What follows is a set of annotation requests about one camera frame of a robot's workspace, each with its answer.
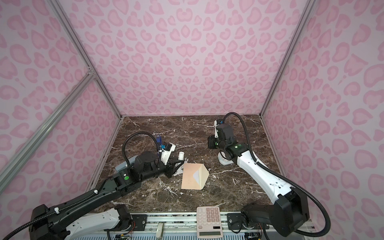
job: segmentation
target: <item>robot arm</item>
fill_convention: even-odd
[[[208,148],[219,149],[228,161],[244,169],[262,187],[273,205],[251,203],[241,209],[244,224],[271,224],[280,235],[286,237],[309,219],[307,196],[299,189],[262,169],[265,164],[256,157],[253,160],[249,147],[238,142],[229,124],[222,119],[215,121],[215,135],[208,137]]]
[[[166,159],[167,164],[163,161],[157,164],[157,154],[146,151],[136,157],[133,167],[120,170],[95,189],[50,208],[44,204],[36,207],[31,217],[31,221],[36,220],[36,223],[29,227],[31,240],[70,240],[98,230],[118,231],[129,228],[132,219],[124,205],[99,214],[85,214],[140,188],[146,179],[161,174],[171,178],[182,162],[169,159],[173,146],[165,149],[166,158],[161,158]]]

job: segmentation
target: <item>red wire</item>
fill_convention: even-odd
[[[133,222],[133,228],[128,232],[128,234],[131,233],[135,227],[136,227],[136,223]]]

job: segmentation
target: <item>aluminum frame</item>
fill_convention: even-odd
[[[278,158],[278,152],[277,152],[277,148],[275,146],[275,144],[273,143],[272,139],[271,139],[271,135],[269,133],[269,130],[268,128],[266,127],[266,124],[265,124],[265,121],[264,121],[264,118],[260,118],[260,121],[263,125],[263,128],[264,128],[264,131],[265,131],[265,135],[268,139],[268,142],[269,142],[269,145],[271,146],[271,149],[272,149],[272,153],[273,153],[273,156],[275,157],[276,159],[276,163],[277,163],[277,166],[280,170],[280,174],[283,175],[284,177],[287,176],[287,172],[285,171],[285,168],[284,166],[282,165],[282,162],[281,161],[278,161],[279,158]]]
[[[228,222],[227,222],[227,214],[228,213],[240,213],[239,211],[233,211],[233,212],[220,212],[221,220],[222,220],[222,227],[223,227],[223,233],[232,233],[231,230],[228,228]],[[164,223],[164,234],[178,234],[179,236],[183,236],[183,234],[186,233],[196,233],[196,212],[131,212],[131,215],[136,214],[146,214],[147,217],[147,223],[145,226],[144,231],[134,231],[135,236],[147,236],[151,233],[156,233],[157,225],[158,223]],[[269,229],[266,229],[268,233],[270,232],[276,232],[274,227],[272,225],[269,225]],[[299,227],[302,231],[308,231],[308,232],[316,232],[316,229],[313,226],[312,221],[305,222],[301,227]],[[258,232],[257,229],[242,229],[240,231],[241,233],[244,232]],[[111,235],[119,234],[119,233],[127,233],[127,231],[116,231],[113,232]],[[93,234],[100,234],[99,236],[105,235],[105,231],[98,231]]]
[[[0,173],[0,194],[5,190],[8,184],[11,183],[13,178],[67,113],[68,109],[83,93],[92,79],[95,78],[93,73],[86,74],[73,91],[65,97],[54,112],[36,130],[35,134],[25,143],[24,147],[9,160],[7,166]]]
[[[51,6],[51,9],[55,13],[58,21],[61,23],[62,27],[64,28],[64,30],[67,33],[68,37],[70,38],[71,42],[73,43],[74,47],[79,52],[81,58],[83,59],[85,64],[88,66],[88,69],[95,73],[96,82],[97,82],[98,86],[100,87],[101,92],[104,94],[105,98],[107,99],[107,102],[109,103],[109,105],[113,109],[117,118],[120,119],[121,113],[120,113],[119,108],[117,107],[112,96],[109,94],[107,88],[104,86],[104,83],[102,82],[99,73],[96,71],[95,66],[93,65],[89,55],[87,54],[83,44],[81,43],[80,38],[76,34],[67,14],[65,13],[59,0],[46,0],[46,2]]]
[[[299,41],[301,39],[301,36],[303,35],[305,28],[307,27],[307,24],[309,20],[312,17],[312,14],[314,10],[317,7],[318,0],[308,0],[305,7],[304,11],[300,17],[299,23],[297,24],[297,27],[295,31],[293,32],[292,39],[288,45],[287,51],[285,52],[285,55],[283,57],[283,60],[279,66],[279,69],[277,71],[277,74],[275,76],[275,79],[273,80],[272,86],[269,89],[268,95],[266,97],[265,103],[263,104],[263,107],[260,111],[260,118],[263,118],[266,110],[268,109],[268,105],[270,104],[274,93],[276,92],[277,86],[279,82],[281,81],[281,78],[284,75],[284,72],[294,54],[295,48],[299,44]]]
[[[89,191],[91,189],[94,189],[96,187],[96,184],[97,184],[97,181],[98,179],[100,178],[100,174],[101,174],[101,171],[103,170],[104,168],[104,165],[107,161],[107,158],[109,156],[109,153],[111,151],[111,148],[112,148],[112,145],[113,143],[115,142],[115,139],[116,139],[116,136],[120,130],[120,127],[121,127],[121,124],[122,124],[122,121],[123,121],[124,118],[121,118],[120,120],[118,120],[118,122],[116,123],[115,127],[114,127],[114,130],[112,132],[112,135],[106,145],[106,148],[101,156],[101,161],[100,163],[98,164],[98,166],[96,167],[96,171],[94,172],[94,174],[92,175],[89,183],[88,183],[88,186],[86,188],[86,191]]]

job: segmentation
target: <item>mounting plate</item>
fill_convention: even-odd
[[[144,231],[147,224],[147,214],[131,214],[132,220],[135,221],[134,231]]]

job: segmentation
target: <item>blue object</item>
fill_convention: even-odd
[[[161,140],[161,135],[160,134],[158,134],[158,135],[156,135],[156,141],[157,141],[157,143],[158,144],[162,144],[162,140]]]

